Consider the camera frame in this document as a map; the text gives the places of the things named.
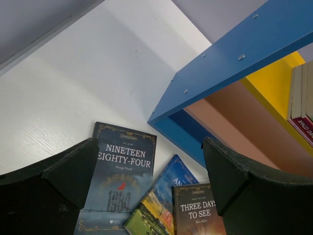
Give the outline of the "Three Days to See book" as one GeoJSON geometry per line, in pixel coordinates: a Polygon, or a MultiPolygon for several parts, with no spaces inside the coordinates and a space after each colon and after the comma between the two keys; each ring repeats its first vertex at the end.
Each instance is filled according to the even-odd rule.
{"type": "Polygon", "coordinates": [[[226,234],[209,183],[173,186],[172,196],[176,235],[226,234]]]}

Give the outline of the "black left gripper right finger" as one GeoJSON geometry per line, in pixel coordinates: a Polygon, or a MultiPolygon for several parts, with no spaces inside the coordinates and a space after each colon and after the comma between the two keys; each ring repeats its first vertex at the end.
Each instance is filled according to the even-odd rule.
{"type": "Polygon", "coordinates": [[[311,235],[313,180],[272,168],[205,138],[203,155],[228,235],[311,235]]]}

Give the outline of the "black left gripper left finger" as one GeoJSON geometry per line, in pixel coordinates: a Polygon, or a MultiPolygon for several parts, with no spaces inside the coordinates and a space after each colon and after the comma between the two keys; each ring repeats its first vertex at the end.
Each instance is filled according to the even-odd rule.
{"type": "Polygon", "coordinates": [[[2,235],[72,235],[85,206],[99,147],[88,138],[0,177],[2,235]]]}

